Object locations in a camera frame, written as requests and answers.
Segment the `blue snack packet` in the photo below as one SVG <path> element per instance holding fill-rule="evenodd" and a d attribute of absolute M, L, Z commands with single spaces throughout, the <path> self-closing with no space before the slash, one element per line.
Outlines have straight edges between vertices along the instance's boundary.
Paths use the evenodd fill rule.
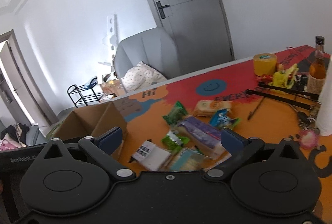
<path fill-rule="evenodd" d="M 222 109 L 216 111 L 212 118 L 209 121 L 209 124 L 216 128 L 216 129 L 231 129 L 233 130 L 234 127 L 236 127 L 240 122 L 239 118 L 231 118 L 228 115 L 228 110 L 227 109 Z"/>

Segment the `brown cardboard box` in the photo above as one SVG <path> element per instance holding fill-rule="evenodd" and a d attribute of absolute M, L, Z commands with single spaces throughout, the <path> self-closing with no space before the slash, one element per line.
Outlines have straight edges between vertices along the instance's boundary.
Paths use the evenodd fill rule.
<path fill-rule="evenodd" d="M 122 129 L 125 140 L 127 123 L 113 102 L 107 102 L 74 109 L 55 132 L 55 137 L 73 142 L 85 136 L 97 138 L 115 127 Z"/>

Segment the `white labelled snack package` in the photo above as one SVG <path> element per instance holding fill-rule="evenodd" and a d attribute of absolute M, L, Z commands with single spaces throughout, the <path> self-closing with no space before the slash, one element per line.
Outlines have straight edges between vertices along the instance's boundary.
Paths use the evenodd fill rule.
<path fill-rule="evenodd" d="M 171 160 L 172 154 L 150 140 L 145 140 L 131 155 L 129 163 L 136 162 L 149 171 L 161 171 Z"/>

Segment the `teal cracker package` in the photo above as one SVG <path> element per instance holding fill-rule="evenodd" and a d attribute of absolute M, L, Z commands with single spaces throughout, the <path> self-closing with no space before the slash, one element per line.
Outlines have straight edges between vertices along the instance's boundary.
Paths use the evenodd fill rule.
<path fill-rule="evenodd" d="M 171 172 L 198 171 L 204 160 L 205 156 L 196 150 L 182 148 L 169 163 L 168 170 Z"/>

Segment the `yellow tape roll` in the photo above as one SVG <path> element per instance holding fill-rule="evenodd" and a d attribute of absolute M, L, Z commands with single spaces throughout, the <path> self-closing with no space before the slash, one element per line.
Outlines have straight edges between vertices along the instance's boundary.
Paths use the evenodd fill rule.
<path fill-rule="evenodd" d="M 257 54 L 253 57 L 256 76 L 273 75 L 276 72 L 277 56 L 271 53 Z"/>

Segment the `small green snack packet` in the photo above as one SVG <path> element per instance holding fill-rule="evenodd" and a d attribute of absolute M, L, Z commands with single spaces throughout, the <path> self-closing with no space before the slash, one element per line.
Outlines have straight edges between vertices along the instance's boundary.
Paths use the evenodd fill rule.
<path fill-rule="evenodd" d="M 178 153 L 190 139 L 186 136 L 178 136 L 177 131 L 169 130 L 168 133 L 161 139 L 161 143 L 172 153 Z"/>

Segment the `black rod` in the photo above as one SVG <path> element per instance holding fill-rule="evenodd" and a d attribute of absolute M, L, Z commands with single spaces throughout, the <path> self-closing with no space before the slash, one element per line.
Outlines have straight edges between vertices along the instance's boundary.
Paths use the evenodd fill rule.
<path fill-rule="evenodd" d="M 313 109 L 315 106 L 317 106 L 319 104 L 318 102 L 314 102 L 313 104 L 302 103 L 302 102 L 298 102 L 296 100 L 284 98 L 284 97 L 273 95 L 273 94 L 263 93 L 263 92 L 259 92 L 259 91 L 255 91 L 255 90 L 251 90 L 251 89 L 245 90 L 245 93 L 247 95 L 257 95 L 257 96 L 261 96 L 264 98 L 273 99 L 273 100 L 283 102 L 286 104 L 290 104 L 292 106 L 302 108 L 302 109 L 305 109 L 308 111 L 310 111 L 311 109 Z"/>
<path fill-rule="evenodd" d="M 265 84 L 264 82 L 258 82 L 258 86 L 261 88 L 265 88 L 265 89 L 282 91 L 282 92 L 285 92 L 288 94 L 308 96 L 312 100 L 318 100 L 319 96 L 320 96 L 319 94 L 309 93 L 309 92 L 305 92 L 305 91 L 299 91 L 299 90 L 293 90 L 293 89 L 288 89 L 288 88 L 282 88 L 282 87 L 278 87 L 278 86 L 272 86 L 272 85 Z"/>

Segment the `yellow green plastic toy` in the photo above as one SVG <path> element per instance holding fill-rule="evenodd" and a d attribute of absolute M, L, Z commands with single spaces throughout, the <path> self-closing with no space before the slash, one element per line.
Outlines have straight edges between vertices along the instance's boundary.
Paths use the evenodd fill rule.
<path fill-rule="evenodd" d="M 295 63 L 290 68 L 285 69 L 284 65 L 277 66 L 277 72 L 272 76 L 269 85 L 291 89 L 295 84 L 295 77 L 298 72 L 298 65 Z"/>

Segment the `purple bread package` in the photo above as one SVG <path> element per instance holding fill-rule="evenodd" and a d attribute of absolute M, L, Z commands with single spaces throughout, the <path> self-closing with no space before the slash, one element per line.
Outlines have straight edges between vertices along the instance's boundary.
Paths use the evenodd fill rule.
<path fill-rule="evenodd" d="M 221 143 L 221 131 L 194 116 L 179 121 L 173 126 L 173 130 L 188 137 L 205 156 L 211 159 L 218 159 L 226 152 Z"/>

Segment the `brown paper bag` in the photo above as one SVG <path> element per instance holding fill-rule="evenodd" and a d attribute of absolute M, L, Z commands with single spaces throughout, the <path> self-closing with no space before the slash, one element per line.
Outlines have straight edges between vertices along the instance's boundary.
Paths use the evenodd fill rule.
<path fill-rule="evenodd" d="M 100 88 L 103 91 L 104 96 L 109 98 L 116 98 L 126 93 L 119 79 L 103 82 L 100 84 Z"/>

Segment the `white perforated board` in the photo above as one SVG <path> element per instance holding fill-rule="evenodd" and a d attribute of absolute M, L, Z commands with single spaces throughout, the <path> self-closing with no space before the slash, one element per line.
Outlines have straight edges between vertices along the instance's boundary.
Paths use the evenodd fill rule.
<path fill-rule="evenodd" d="M 107 32 L 106 36 L 103 38 L 106 53 L 104 62 L 111 68 L 111 77 L 113 79 L 116 78 L 114 59 L 118 43 L 117 15 L 114 13 L 107 16 Z"/>

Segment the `grey door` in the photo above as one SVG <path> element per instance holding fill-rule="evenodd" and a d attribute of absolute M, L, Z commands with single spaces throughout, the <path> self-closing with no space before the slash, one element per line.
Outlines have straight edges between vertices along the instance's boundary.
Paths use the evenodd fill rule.
<path fill-rule="evenodd" d="M 233 47 L 222 0 L 148 0 L 156 23 L 175 41 L 183 73 L 233 61 Z M 165 8 L 161 19 L 156 2 Z"/>

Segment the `colourful cartoon table mat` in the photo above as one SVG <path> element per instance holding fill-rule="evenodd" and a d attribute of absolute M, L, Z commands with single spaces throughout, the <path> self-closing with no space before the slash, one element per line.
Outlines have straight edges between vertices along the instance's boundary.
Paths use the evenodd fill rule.
<path fill-rule="evenodd" d="M 300 138 L 302 130 L 294 109 L 283 102 L 248 95 L 248 89 L 269 92 L 258 86 L 251 58 L 190 73 L 115 99 L 114 104 L 126 120 L 128 130 L 120 163 L 136 172 L 143 170 L 138 163 L 130 162 L 130 157 L 145 140 L 161 144 L 169 130 L 163 116 L 176 102 L 181 102 L 193 114 L 200 100 L 230 101 L 231 117 L 240 120 L 234 130 L 244 137 L 259 137 L 267 143 L 278 143 L 286 137 Z"/>

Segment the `brown glass bottle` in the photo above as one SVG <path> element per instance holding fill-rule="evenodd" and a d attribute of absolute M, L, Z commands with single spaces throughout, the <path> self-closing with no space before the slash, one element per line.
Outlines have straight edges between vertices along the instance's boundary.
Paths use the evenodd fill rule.
<path fill-rule="evenodd" d="M 326 78 L 326 67 L 324 61 L 324 42 L 323 36 L 316 36 L 315 59 L 309 67 L 307 91 L 313 94 L 320 94 Z"/>

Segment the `pink fluffy keychain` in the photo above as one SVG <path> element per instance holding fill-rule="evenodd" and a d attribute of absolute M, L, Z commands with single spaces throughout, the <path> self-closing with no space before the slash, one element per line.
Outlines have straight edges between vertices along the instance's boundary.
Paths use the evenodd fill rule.
<path fill-rule="evenodd" d="M 318 129 L 301 130 L 299 133 L 300 147 L 305 150 L 312 150 L 317 148 L 319 145 L 319 134 L 320 133 Z"/>

